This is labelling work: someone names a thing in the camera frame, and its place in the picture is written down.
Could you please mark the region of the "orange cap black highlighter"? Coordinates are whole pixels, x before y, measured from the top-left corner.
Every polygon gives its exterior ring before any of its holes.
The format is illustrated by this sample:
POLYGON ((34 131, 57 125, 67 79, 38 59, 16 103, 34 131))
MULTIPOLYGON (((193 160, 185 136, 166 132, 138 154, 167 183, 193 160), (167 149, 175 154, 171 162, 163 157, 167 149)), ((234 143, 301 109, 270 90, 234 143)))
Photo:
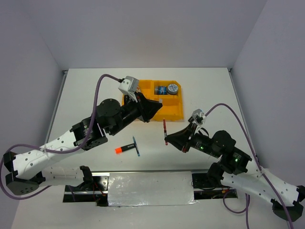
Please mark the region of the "orange cap black highlighter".
POLYGON ((115 149, 115 153, 118 155, 118 154, 121 154, 121 153, 123 153, 125 151, 131 150, 133 148, 136 148, 135 144, 128 144, 128 145, 116 148, 115 149))

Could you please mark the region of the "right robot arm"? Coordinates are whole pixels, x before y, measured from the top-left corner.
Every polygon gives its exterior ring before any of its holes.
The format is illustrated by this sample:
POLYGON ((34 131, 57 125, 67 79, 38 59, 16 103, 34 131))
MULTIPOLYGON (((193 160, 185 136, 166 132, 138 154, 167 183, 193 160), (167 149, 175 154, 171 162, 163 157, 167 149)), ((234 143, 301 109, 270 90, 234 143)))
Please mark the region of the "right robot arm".
POLYGON ((220 130, 213 137, 196 132, 190 123, 185 129, 167 135, 165 141, 186 153, 191 148, 218 159, 207 171, 213 186, 227 186, 255 195, 272 205, 272 211, 284 220, 295 222, 302 216, 305 187, 291 185, 269 171, 258 168, 250 155, 235 147, 236 141, 220 130))

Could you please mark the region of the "red pen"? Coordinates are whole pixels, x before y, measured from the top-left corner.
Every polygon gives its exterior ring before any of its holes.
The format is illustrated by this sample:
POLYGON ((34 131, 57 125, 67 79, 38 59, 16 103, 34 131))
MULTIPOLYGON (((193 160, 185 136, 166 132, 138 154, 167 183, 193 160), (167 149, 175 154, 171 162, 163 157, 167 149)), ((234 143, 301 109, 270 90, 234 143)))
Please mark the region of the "red pen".
POLYGON ((163 119, 163 133, 164 133, 164 141, 165 141, 165 145, 168 145, 168 142, 166 141, 166 137, 167 137, 167 129, 166 129, 166 120, 165 118, 163 119))

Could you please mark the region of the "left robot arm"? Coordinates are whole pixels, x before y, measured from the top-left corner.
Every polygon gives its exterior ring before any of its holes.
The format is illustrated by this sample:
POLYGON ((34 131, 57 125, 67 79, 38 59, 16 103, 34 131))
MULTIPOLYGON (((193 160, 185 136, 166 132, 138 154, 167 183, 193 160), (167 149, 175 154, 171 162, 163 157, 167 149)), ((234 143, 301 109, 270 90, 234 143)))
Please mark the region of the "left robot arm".
POLYGON ((69 185, 90 189, 95 181, 87 166, 60 168, 55 164, 76 154, 107 143, 107 135, 116 135, 127 125, 139 119, 149 122, 162 108, 162 103, 135 94, 135 101, 124 96, 124 104, 115 99, 102 101, 95 116, 83 119, 62 136, 38 149, 16 154, 11 150, 3 155, 3 164, 9 173, 4 189, 16 196, 27 195, 43 186, 69 185))

